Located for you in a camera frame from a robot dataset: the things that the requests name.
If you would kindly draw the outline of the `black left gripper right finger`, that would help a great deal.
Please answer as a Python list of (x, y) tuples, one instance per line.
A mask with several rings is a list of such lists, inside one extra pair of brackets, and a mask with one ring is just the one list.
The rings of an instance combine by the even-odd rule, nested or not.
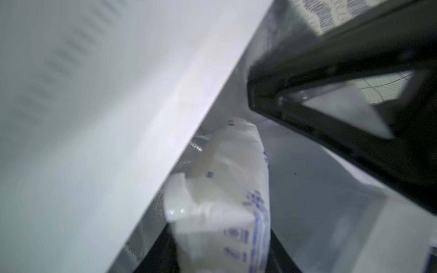
[(266, 273), (302, 273), (286, 252), (285, 248), (271, 230), (270, 250), (266, 265)]

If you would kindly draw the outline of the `white ice pack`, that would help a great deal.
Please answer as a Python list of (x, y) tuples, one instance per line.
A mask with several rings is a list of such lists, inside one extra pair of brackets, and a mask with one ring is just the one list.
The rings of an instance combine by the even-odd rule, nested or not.
[(270, 250), (268, 160), (256, 125), (232, 118), (163, 203), (183, 273), (263, 273)]

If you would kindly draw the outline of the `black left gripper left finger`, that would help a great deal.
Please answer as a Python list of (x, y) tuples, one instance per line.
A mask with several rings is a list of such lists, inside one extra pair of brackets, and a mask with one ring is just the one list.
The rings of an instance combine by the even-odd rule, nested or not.
[(178, 273), (176, 244), (166, 225), (134, 273)]

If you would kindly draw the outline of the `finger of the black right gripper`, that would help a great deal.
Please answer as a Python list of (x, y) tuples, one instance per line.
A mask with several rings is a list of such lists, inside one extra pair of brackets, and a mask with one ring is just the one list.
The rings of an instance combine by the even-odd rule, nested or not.
[(249, 71), (249, 108), (437, 212), (437, 3), (387, 1)]

